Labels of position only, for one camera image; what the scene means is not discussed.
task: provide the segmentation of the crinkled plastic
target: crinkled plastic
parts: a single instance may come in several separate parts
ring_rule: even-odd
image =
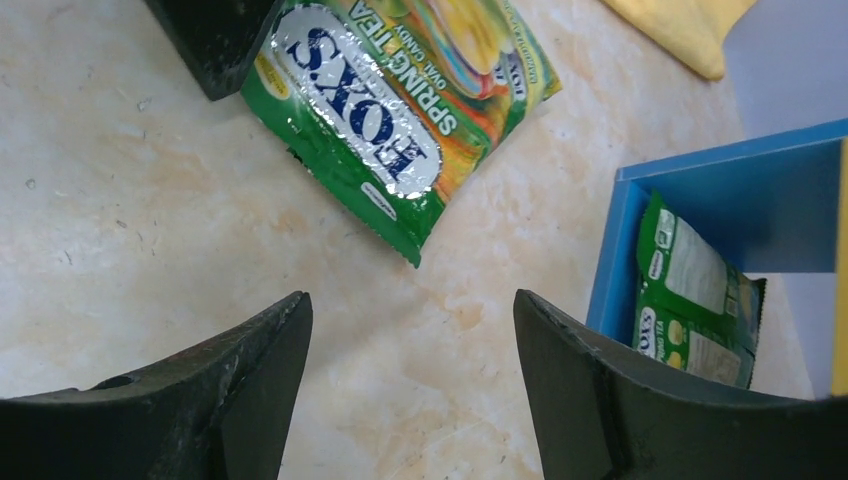
[[[747,388],[765,298],[653,192],[642,218],[633,348],[700,377]]]
[[[242,89],[418,266],[445,205],[559,79],[507,1],[288,1]]]

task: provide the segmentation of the beige marble table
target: beige marble table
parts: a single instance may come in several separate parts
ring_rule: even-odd
[[[515,3],[563,91],[465,186],[416,271],[240,97],[207,102],[141,0],[0,0],[0,396],[90,388],[306,290],[280,478],[541,478],[515,290],[585,319],[615,169],[742,128],[728,80],[600,2]]]

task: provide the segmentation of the blue wooden box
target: blue wooden box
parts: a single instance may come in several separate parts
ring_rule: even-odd
[[[587,325],[630,345],[652,189],[746,272],[833,272],[848,119],[618,170]]]

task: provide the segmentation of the yellow panel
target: yellow panel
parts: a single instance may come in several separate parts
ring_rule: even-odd
[[[839,187],[839,239],[836,247],[836,318],[833,322],[834,395],[848,394],[848,140],[842,141]]]

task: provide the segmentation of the yellow cloth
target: yellow cloth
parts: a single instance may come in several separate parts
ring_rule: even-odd
[[[603,0],[708,80],[724,77],[721,47],[757,0]]]

